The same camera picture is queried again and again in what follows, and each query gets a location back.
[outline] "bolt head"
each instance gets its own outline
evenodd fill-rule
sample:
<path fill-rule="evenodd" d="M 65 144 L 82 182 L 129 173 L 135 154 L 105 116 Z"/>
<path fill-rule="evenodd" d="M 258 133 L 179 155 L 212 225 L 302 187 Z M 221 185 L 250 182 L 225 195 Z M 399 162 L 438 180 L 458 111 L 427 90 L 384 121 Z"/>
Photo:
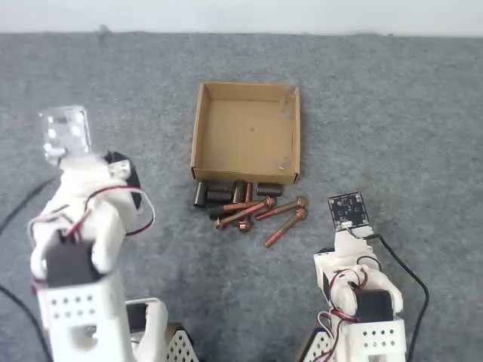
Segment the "bolt head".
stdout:
<path fill-rule="evenodd" d="M 307 211 L 305 209 L 296 209 L 295 214 L 299 218 L 299 220 L 305 220 L 307 218 Z"/>
<path fill-rule="evenodd" d="M 265 199 L 265 205 L 269 208 L 272 208 L 275 205 L 277 205 L 277 200 L 275 200 L 274 198 L 266 198 Z"/>
<path fill-rule="evenodd" d="M 214 227 L 217 229 L 217 230 L 223 230 L 224 227 L 221 225 L 221 221 L 220 219 L 217 219 L 215 222 L 214 222 Z"/>
<path fill-rule="evenodd" d="M 253 224 L 249 221 L 241 221 L 238 223 L 238 230 L 240 232 L 249 232 Z"/>
<path fill-rule="evenodd" d="M 303 196 L 297 196 L 297 206 L 298 207 L 305 207 L 309 203 L 306 198 Z"/>

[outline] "cardboard box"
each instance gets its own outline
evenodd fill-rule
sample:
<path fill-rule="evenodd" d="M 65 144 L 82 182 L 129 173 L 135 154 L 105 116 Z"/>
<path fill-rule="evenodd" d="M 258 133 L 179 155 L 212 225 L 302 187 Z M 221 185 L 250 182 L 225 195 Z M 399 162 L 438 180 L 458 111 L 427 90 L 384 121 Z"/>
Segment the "cardboard box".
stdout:
<path fill-rule="evenodd" d="M 191 171 L 196 180 L 295 183 L 300 173 L 299 88 L 202 83 Z"/>

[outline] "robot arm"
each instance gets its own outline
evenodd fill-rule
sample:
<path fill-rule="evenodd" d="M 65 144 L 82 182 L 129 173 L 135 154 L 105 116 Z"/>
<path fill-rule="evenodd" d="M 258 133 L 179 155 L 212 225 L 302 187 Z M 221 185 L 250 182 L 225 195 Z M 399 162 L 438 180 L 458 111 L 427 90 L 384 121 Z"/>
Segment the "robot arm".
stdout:
<path fill-rule="evenodd" d="M 374 233 L 362 196 L 329 198 L 329 207 L 336 228 L 334 248 L 321 250 L 314 262 L 317 284 L 330 306 L 321 314 L 331 325 L 320 334 L 331 343 L 322 348 L 313 343 L 308 351 L 318 357 L 311 361 L 404 362 L 405 324 L 398 316 L 402 294 L 367 243 Z"/>
<path fill-rule="evenodd" d="M 87 124 L 83 108 L 51 109 L 42 117 L 48 125 L 47 159 L 63 175 L 54 197 L 29 223 L 28 233 L 34 247 L 30 266 L 53 358 L 162 362 L 165 304 L 151 298 L 126 305 L 117 267 L 118 252 L 125 236 L 134 234 L 126 231 L 134 227 L 140 206 L 133 192 L 143 193 L 139 184 L 130 183 L 135 169 L 128 159 L 108 162 L 91 153 L 87 125 L 80 124 Z M 75 139 L 80 145 L 73 144 Z M 152 212 L 147 225 L 154 222 Z M 129 311 L 137 318 L 132 325 Z M 133 331 L 136 348 L 131 345 Z"/>

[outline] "copper bolt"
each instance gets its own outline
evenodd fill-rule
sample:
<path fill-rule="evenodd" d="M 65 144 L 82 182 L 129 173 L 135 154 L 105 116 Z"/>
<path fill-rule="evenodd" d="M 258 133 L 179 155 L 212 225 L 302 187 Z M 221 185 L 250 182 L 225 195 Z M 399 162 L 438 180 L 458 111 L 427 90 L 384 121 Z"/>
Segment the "copper bolt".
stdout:
<path fill-rule="evenodd" d="M 271 210 L 266 211 L 265 213 L 259 213 L 256 216 L 256 218 L 257 218 L 258 221 L 260 221 L 260 220 L 266 219 L 266 218 L 274 216 L 274 215 L 279 215 L 280 213 L 284 213 L 285 211 L 297 209 L 298 207 L 305 207 L 305 206 L 307 206 L 308 203 L 309 202 L 307 201 L 307 199 L 304 198 L 303 196 L 297 196 L 295 201 L 293 201 L 289 204 L 278 206 L 275 209 L 271 209 Z"/>
<path fill-rule="evenodd" d="M 296 209 L 295 215 L 293 215 L 284 225 L 282 225 L 276 232 L 273 233 L 266 241 L 263 243 L 264 247 L 271 247 L 277 242 L 281 236 L 287 232 L 292 226 L 294 226 L 299 221 L 305 220 L 307 218 L 307 212 L 305 209 Z"/>
<path fill-rule="evenodd" d="M 248 202 L 238 202 L 236 204 L 226 204 L 226 205 L 223 205 L 223 206 L 219 206 L 220 210 L 223 210 L 223 211 L 238 211 L 238 210 L 243 210 L 243 209 L 247 209 L 249 207 L 252 207 L 256 204 L 258 204 L 260 202 L 260 200 L 256 200 L 256 201 L 248 201 Z"/>
<path fill-rule="evenodd" d="M 247 193 L 245 194 L 245 203 L 248 203 L 251 201 L 251 194 L 253 193 L 253 190 L 254 190 L 254 184 L 247 183 Z M 244 219 L 238 222 L 238 230 L 240 232 L 249 232 L 252 225 L 253 224 L 251 223 L 250 217 L 246 216 Z"/>
<path fill-rule="evenodd" d="M 274 207 L 277 201 L 274 198 L 266 198 L 263 201 L 259 201 L 258 204 L 249 207 L 248 209 L 244 209 L 235 215 L 231 215 L 226 217 L 225 219 L 218 219 L 214 222 L 215 228 L 218 230 L 223 230 L 226 226 L 231 224 L 232 222 L 238 221 L 243 219 L 246 216 L 251 215 L 252 213 L 256 213 L 258 210 L 263 209 L 264 207 Z"/>

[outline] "clear plastic piece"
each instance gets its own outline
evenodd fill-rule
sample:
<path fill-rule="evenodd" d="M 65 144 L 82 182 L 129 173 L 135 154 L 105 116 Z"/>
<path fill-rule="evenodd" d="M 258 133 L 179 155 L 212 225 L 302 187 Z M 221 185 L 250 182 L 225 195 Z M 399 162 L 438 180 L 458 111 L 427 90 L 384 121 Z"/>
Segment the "clear plastic piece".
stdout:
<path fill-rule="evenodd" d="M 47 160 L 59 165 L 64 158 L 77 158 L 91 152 L 88 114 L 83 106 L 45 109 L 39 114 L 44 129 Z"/>

